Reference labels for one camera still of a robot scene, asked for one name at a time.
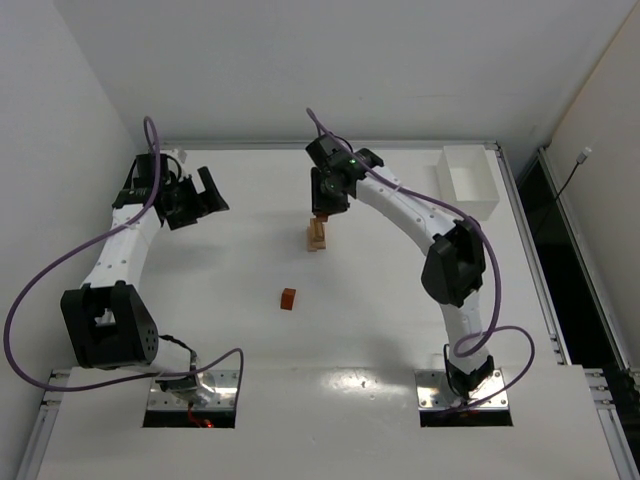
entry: white tabletop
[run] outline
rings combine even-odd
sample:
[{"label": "white tabletop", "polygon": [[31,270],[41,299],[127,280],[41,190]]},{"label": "white tabletop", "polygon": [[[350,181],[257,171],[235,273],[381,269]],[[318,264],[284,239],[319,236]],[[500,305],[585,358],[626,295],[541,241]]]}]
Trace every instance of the white tabletop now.
[{"label": "white tabletop", "polygon": [[[376,153],[408,186],[439,195],[439,150]],[[531,373],[509,392],[513,427],[420,428],[413,370],[442,366],[446,335],[408,237],[352,201],[327,224],[327,250],[308,253],[304,151],[194,151],[189,164],[209,166],[231,210],[162,231],[140,293],[161,333],[204,361],[245,350],[236,428],[140,428],[148,382],[66,395],[39,478],[617,478],[581,369],[556,364],[497,159],[487,155],[501,201],[482,227],[503,275],[501,323],[525,327],[537,347]],[[486,325],[490,268],[484,283]],[[286,287],[297,289],[293,311],[279,308]],[[516,333],[496,334],[490,349],[507,380],[528,356]],[[354,393],[328,380],[344,373],[336,368],[370,369],[379,386]],[[74,369],[70,381],[112,375]]]}]

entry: black power cord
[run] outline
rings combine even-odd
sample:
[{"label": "black power cord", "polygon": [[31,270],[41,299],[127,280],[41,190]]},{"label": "black power cord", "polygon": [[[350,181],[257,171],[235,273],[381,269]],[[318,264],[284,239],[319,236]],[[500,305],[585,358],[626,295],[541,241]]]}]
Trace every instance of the black power cord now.
[{"label": "black power cord", "polygon": [[567,177],[567,180],[564,182],[562,187],[560,187],[560,190],[558,190],[558,193],[556,193],[556,195],[553,197],[553,200],[551,200],[547,204],[545,204],[545,205],[549,205],[549,208],[547,208],[546,212],[542,216],[542,220],[540,220],[540,223],[538,223],[538,226],[536,227],[536,230],[533,232],[533,240],[534,241],[536,240],[536,237],[540,233],[540,230],[542,229],[542,227],[544,226],[545,222],[547,221],[547,218],[549,218],[549,215],[553,211],[553,207],[555,207],[556,202],[560,198],[560,195],[562,195],[562,192],[564,192],[564,189],[567,188],[567,186],[569,185],[569,182],[571,182],[571,179],[573,178],[573,176],[575,175],[576,171],[578,170],[578,167],[580,165],[582,165],[587,160],[587,157],[590,154],[591,154],[591,149],[589,147],[586,147],[584,150],[582,150],[582,152],[580,152],[580,155],[578,155],[578,158],[576,158],[576,164],[573,166],[573,169],[571,170],[571,173]]}]

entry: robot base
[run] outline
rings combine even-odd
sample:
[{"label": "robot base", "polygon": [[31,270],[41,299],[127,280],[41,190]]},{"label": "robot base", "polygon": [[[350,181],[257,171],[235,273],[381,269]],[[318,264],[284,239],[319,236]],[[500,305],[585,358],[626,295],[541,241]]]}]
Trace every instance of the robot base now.
[{"label": "robot base", "polygon": [[[506,427],[513,426],[509,412],[507,393],[502,392],[491,400],[466,411],[445,413],[459,404],[447,383],[444,370],[417,370],[416,387],[418,410],[422,427]],[[500,370],[494,370],[480,386],[470,394],[470,402],[480,400],[504,387]]]},{"label": "robot base", "polygon": [[[215,382],[211,400],[207,404],[194,405],[192,418],[209,420],[214,428],[235,428],[236,392],[239,370],[209,370]],[[154,381],[151,382],[147,411],[143,427],[148,428],[198,428],[189,419],[188,404],[170,392],[163,392]]]}]

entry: orange block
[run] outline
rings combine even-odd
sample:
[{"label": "orange block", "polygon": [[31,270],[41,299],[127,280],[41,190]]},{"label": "orange block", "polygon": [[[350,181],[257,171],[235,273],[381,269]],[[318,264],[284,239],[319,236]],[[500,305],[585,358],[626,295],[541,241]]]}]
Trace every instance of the orange block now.
[{"label": "orange block", "polygon": [[282,310],[293,310],[293,299],[296,297],[294,288],[285,288],[280,298],[280,308]]}]

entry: gray wall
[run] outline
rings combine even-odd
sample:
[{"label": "gray wall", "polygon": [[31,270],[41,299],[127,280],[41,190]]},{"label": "gray wall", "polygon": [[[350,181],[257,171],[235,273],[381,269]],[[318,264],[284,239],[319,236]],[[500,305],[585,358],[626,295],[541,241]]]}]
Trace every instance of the gray wall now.
[{"label": "gray wall", "polygon": [[130,129],[498,139],[519,170],[635,0],[55,0]]},{"label": "gray wall", "polygon": [[[4,318],[36,272],[109,227],[109,205],[135,149],[51,2],[0,2],[0,65]],[[74,363],[60,295],[77,287],[97,253],[91,251],[45,278],[18,311],[15,353],[41,380],[52,367]],[[9,479],[16,473],[42,392],[19,380],[4,357],[0,384],[0,479]]]},{"label": "gray wall", "polygon": [[560,182],[577,154],[580,167],[565,200],[602,276],[633,363],[640,365],[640,8],[636,7],[569,109],[549,149]]}]

